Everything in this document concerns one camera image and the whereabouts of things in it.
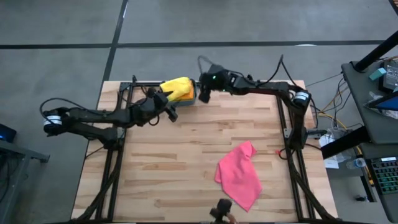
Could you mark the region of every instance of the desk leg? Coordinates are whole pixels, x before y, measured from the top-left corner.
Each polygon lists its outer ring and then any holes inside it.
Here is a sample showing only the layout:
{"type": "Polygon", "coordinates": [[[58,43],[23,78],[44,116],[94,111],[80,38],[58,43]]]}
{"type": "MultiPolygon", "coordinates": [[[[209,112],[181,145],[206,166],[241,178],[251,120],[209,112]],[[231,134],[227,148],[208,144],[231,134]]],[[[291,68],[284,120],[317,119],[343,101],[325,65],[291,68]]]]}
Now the desk leg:
{"type": "Polygon", "coordinates": [[[353,132],[343,136],[342,138],[333,141],[326,146],[321,147],[322,156],[324,159],[327,159],[331,156],[334,156],[340,152],[345,151],[346,149],[355,147],[362,142],[369,142],[370,138],[368,135],[368,131],[364,126],[354,130],[353,132]]]}

